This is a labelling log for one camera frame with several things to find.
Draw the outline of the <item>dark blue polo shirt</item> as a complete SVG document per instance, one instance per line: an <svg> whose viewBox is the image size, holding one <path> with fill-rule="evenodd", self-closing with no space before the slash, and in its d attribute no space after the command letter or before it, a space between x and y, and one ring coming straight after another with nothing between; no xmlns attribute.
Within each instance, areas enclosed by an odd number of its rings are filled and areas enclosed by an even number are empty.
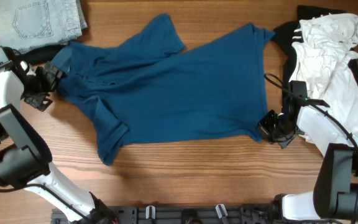
<svg viewBox="0 0 358 224"><path fill-rule="evenodd" d="M267 114L263 52L273 35L249 23L185 50L160 14L118 47L70 42L52 59L64 72L57 92L92 122L106 165L129 144L259 141Z"/></svg>

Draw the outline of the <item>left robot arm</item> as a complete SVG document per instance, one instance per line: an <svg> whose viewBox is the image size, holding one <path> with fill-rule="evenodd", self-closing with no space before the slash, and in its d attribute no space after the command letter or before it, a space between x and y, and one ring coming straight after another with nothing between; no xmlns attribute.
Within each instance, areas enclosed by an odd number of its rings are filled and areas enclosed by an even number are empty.
<svg viewBox="0 0 358 224"><path fill-rule="evenodd" d="M59 171L47 143L20 113L21 101L45 111L63 76L50 62L34 70L13 49L0 47L0 193L37 194L60 209L69 223L119 223L100 199Z"/></svg>

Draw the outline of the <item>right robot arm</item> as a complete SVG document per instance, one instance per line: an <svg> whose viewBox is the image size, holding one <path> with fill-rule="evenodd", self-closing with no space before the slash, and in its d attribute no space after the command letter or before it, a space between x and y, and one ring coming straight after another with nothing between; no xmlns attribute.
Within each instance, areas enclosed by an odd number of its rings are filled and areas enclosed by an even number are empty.
<svg viewBox="0 0 358 224"><path fill-rule="evenodd" d="M272 218L288 223L358 222L358 143L327 111L323 100L306 95L305 82L275 86L287 97L287 111L269 111L258 129L270 144L287 147L297 135L310 131L323 150L323 163L312 192L279 195Z"/></svg>

